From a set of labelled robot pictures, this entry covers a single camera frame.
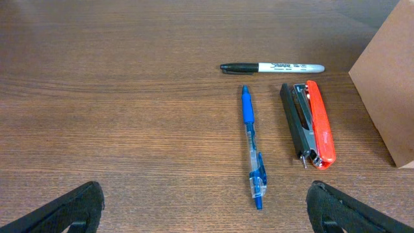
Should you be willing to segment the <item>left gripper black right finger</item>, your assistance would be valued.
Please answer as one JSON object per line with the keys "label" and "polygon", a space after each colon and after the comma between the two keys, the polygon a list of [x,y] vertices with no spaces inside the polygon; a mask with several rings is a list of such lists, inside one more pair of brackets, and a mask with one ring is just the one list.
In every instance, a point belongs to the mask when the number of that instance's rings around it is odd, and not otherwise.
{"label": "left gripper black right finger", "polygon": [[322,182],[308,189],[307,213],[314,232],[405,233],[413,228]]}

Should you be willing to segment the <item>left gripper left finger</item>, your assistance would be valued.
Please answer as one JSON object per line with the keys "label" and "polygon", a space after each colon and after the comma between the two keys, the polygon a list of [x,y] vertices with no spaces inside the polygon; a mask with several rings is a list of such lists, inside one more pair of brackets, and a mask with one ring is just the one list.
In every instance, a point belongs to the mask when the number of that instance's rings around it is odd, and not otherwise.
{"label": "left gripper left finger", "polygon": [[1,227],[1,232],[95,233],[104,206],[104,194],[100,184],[89,181]]}

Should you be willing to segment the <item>blue ballpoint pen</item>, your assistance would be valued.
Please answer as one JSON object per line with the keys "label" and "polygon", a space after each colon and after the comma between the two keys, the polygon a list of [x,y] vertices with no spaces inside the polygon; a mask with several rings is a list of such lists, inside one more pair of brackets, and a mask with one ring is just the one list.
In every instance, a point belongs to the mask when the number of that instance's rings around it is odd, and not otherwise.
{"label": "blue ballpoint pen", "polygon": [[257,150],[254,108],[252,98],[247,85],[244,85],[241,92],[243,123],[249,157],[249,180],[252,199],[257,210],[263,209],[263,196],[267,190],[267,174],[263,163],[263,155]]}

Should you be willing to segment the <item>orange black stapler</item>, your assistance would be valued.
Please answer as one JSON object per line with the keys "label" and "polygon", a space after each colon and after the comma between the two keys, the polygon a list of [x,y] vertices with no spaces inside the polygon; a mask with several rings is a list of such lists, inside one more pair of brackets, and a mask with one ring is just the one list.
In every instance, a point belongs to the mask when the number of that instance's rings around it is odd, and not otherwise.
{"label": "orange black stapler", "polygon": [[329,118],[318,84],[305,83],[281,86],[280,97],[294,143],[297,158],[319,170],[326,170],[336,161],[336,152]]}

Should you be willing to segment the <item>black sharpie marker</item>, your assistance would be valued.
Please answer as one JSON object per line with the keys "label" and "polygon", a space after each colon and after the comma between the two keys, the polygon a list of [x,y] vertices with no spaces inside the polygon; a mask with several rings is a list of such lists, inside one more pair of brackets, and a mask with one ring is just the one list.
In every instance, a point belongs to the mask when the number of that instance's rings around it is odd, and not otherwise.
{"label": "black sharpie marker", "polygon": [[220,65],[225,74],[254,73],[321,73],[325,67],[319,64],[300,63],[225,63]]}

